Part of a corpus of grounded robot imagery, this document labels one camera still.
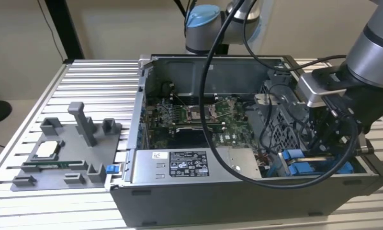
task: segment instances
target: motherboard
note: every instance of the motherboard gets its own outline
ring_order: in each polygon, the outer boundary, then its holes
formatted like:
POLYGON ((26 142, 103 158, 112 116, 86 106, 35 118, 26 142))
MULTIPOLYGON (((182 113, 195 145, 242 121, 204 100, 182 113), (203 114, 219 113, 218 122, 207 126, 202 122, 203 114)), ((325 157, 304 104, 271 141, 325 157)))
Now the motherboard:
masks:
MULTIPOLYGON (((204 116, 212 142, 218 147, 256 150, 254 133, 244 107, 254 101, 236 96, 212 96, 204 99, 204 116)), ((171 94, 148 103, 148 141, 151 149, 206 148, 196 100, 171 94)))

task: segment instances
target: robotic arm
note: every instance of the robotic arm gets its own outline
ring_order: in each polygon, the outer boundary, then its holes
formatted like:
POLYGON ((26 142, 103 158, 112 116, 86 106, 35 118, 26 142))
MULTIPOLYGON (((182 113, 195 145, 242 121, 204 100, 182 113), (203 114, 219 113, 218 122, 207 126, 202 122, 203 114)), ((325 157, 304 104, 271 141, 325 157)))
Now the robotic arm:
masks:
MULTIPOLYGON (((203 98, 207 68, 214 51, 218 44, 224 41, 227 44, 238 44, 243 41, 254 59, 272 70, 288 72, 313 64, 308 63, 291 69, 276 69, 267 66, 258 59, 248 49, 246 40, 242 39, 243 34, 240 33, 240 35, 238 35, 236 33, 236 31, 242 32, 244 29, 243 25, 247 25, 251 16, 250 9, 254 8, 255 0, 236 0, 234 2, 235 4, 231 3, 231 5, 240 7, 238 10, 228 7, 231 11, 228 12, 226 20, 222 20, 223 15, 220 16, 218 11, 208 17, 210 19, 202 20, 203 23, 196 23, 196 25, 191 23, 192 20, 186 20, 186 49, 190 53, 207 54, 200 78, 200 100, 203 98)), ((212 154, 227 172, 240 180, 267 188, 303 188, 321 182, 335 174, 355 153, 372 153, 371 146, 367 146, 367 148, 364 146, 365 140, 363 136, 357 141, 357 134, 361 133, 363 135, 363 133, 367 133, 372 122, 383 115, 383 0, 375 2, 379 5, 377 9, 343 64, 339 67, 317 69, 312 71, 312 73, 303 74, 297 82, 297 93, 304 97, 303 101, 305 101, 309 107, 309 126, 311 129, 313 129, 309 152, 315 153, 313 150, 324 145, 324 149, 332 154, 337 153, 339 156, 341 155, 335 166, 323 175, 305 183, 280 186, 264 184, 234 172, 223 162, 215 146, 210 141, 204 113, 202 111, 203 104, 202 102, 199 103, 200 122, 212 154), (340 141, 344 136, 351 137, 345 144, 340 141)), ((255 17, 255 13, 252 15, 252 21, 255 22, 259 16, 255 17)), ((251 34, 252 29, 246 30, 246 33, 251 34)))
MULTIPOLYGON (((246 36, 251 37, 259 23, 259 1, 246 0, 239 7, 232 21, 223 34, 222 44, 242 44, 242 25, 247 15, 246 36)), ((195 6, 186 16, 186 51, 188 54, 207 54, 211 48, 224 18, 232 10, 236 0, 232 0, 224 11, 215 5, 195 6)))

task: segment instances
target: green circuit board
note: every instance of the green circuit board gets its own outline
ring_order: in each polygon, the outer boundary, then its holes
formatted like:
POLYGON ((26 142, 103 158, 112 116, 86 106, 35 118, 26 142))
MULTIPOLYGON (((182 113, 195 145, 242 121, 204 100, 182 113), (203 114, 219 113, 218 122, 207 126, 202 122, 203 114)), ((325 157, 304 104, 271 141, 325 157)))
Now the green circuit board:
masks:
MULTIPOLYGON (((166 149, 175 140, 179 129, 199 129, 198 105, 172 105, 168 101, 147 108, 148 139, 152 149, 166 149)), ((220 97, 204 105, 204 117, 218 147, 255 149, 252 130, 236 98, 220 97)))

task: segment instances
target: blue clip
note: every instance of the blue clip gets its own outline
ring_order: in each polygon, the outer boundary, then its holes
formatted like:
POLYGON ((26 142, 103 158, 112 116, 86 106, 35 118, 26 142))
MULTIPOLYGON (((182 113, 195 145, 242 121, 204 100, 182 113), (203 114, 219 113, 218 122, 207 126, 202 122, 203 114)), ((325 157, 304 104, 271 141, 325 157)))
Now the blue clip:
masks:
POLYGON ((283 159, 284 160, 290 160, 290 159, 295 159, 295 158, 303 158, 304 155, 303 155, 303 152, 300 149, 286 149, 283 152, 282 152, 282 156, 283 156, 283 159))
POLYGON ((106 174, 118 174, 119 173, 119 166, 118 165, 107 165, 106 166, 106 174))
POLYGON ((304 175, 313 172, 313 169, 307 162, 295 162, 287 168, 292 176, 304 175))
POLYGON ((347 161, 341 168, 337 170, 337 174, 352 174, 352 166, 351 163, 347 161))

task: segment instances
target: metal rail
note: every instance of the metal rail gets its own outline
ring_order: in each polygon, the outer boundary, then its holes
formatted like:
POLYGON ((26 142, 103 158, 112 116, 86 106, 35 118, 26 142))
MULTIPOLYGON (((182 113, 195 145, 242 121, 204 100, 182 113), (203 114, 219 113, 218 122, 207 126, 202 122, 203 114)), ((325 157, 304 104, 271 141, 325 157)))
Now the metal rail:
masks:
MULTIPOLYGON (((297 63, 312 59, 297 59, 297 63)), ((325 67, 316 64, 311 71, 325 67)), ((41 135, 39 122, 58 117, 73 123, 67 113, 71 101, 83 101, 85 114, 94 122, 110 117, 123 125, 114 161, 123 162, 130 115, 136 90, 136 61, 78 60, 61 67, 35 106, 0 155, 0 228, 2 229, 123 229, 111 196, 103 188, 11 192, 10 180, 19 171, 41 135)), ((383 117, 367 135, 383 161, 383 117)), ((352 198, 329 216, 247 223, 167 228, 168 230, 219 229, 383 229, 383 187, 369 196, 352 198)))

